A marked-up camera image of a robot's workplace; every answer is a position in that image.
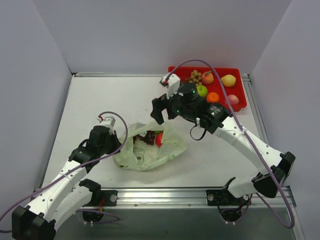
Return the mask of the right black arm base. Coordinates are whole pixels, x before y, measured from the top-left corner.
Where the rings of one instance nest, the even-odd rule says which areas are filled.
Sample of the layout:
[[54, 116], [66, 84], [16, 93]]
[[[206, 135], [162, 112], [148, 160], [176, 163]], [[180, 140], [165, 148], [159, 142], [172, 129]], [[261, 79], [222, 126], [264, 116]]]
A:
[[235, 225], [244, 216], [251, 204], [252, 195], [234, 197], [229, 191], [229, 185], [235, 180], [230, 178], [227, 183], [220, 188], [207, 189], [207, 205], [217, 207], [217, 210], [226, 225]]

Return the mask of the pale green plastic bag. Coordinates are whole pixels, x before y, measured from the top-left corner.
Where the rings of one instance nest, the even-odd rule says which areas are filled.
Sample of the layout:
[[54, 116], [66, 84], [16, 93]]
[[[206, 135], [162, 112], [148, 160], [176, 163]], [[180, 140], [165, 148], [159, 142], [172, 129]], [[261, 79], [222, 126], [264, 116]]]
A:
[[[133, 143], [133, 136], [146, 131], [163, 131], [161, 147], [157, 147], [156, 144], [147, 145], [140, 140]], [[147, 124], [136, 122], [129, 125], [127, 140], [120, 152], [112, 159], [121, 169], [147, 171], [173, 160], [186, 150], [186, 141], [169, 122], [162, 125], [155, 121]]]

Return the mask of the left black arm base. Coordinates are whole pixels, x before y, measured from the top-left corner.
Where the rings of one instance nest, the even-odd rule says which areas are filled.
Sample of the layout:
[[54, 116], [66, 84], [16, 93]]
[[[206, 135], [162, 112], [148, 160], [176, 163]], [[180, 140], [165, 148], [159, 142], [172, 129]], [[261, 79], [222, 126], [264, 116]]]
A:
[[[86, 187], [91, 193], [91, 199], [86, 207], [96, 207], [94, 211], [105, 213], [103, 207], [114, 207], [117, 205], [118, 192], [116, 190], [102, 190], [99, 183], [90, 179], [84, 179], [79, 183], [80, 187]], [[114, 217], [111, 220], [103, 220], [104, 214], [91, 211], [82, 212], [82, 218], [85, 222], [92, 224], [104, 224], [116, 222], [118, 219]]]

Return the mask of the orange fruit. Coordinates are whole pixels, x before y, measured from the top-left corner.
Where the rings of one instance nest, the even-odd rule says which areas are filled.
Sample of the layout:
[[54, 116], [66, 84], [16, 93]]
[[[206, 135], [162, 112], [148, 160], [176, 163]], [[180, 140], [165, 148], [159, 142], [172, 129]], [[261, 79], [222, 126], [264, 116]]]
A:
[[218, 103], [220, 101], [220, 96], [216, 92], [209, 92], [206, 96], [208, 103]]

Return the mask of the pink peach from bag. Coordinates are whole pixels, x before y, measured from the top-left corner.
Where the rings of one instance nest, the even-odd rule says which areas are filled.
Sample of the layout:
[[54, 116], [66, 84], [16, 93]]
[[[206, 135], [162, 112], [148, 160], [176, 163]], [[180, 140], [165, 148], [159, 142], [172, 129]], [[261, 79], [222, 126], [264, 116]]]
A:
[[238, 105], [238, 104], [240, 103], [239, 98], [238, 98], [236, 95], [234, 95], [234, 94], [228, 95], [228, 96], [227, 96], [227, 99], [228, 99], [230, 105], [232, 105], [232, 106]]

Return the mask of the red apple from bag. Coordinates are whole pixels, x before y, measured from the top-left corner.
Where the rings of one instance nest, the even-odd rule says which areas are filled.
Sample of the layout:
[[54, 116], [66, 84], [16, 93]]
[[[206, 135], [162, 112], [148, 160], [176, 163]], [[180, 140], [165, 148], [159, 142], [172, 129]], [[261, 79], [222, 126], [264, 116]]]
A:
[[155, 144], [158, 148], [162, 146], [162, 139], [163, 139], [163, 132], [160, 132], [156, 137], [155, 137]]

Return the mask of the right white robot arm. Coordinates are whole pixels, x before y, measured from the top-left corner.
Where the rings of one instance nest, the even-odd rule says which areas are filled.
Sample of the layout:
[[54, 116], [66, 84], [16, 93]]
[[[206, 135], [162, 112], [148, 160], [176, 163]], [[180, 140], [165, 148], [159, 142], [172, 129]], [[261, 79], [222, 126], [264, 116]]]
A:
[[296, 157], [291, 152], [282, 153], [260, 140], [243, 126], [238, 126], [233, 114], [218, 102], [207, 102], [199, 96], [194, 83], [181, 85], [171, 96], [163, 94], [152, 100], [151, 117], [164, 123], [163, 110], [168, 119], [177, 116], [203, 128], [234, 147], [250, 160], [257, 172], [245, 178], [232, 177], [222, 191], [222, 200], [232, 205], [244, 195], [261, 194], [274, 198], [279, 186], [290, 175]]

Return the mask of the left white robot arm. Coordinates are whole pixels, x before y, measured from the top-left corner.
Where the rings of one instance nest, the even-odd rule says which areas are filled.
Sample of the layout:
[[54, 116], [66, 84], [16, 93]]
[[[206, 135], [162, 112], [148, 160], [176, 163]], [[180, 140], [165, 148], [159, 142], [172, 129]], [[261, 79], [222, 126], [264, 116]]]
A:
[[25, 207], [17, 206], [11, 215], [15, 240], [52, 240], [60, 226], [79, 208], [97, 205], [101, 185], [85, 176], [103, 155], [121, 146], [111, 123], [100, 123], [88, 139], [72, 151], [68, 160], [46, 189]]

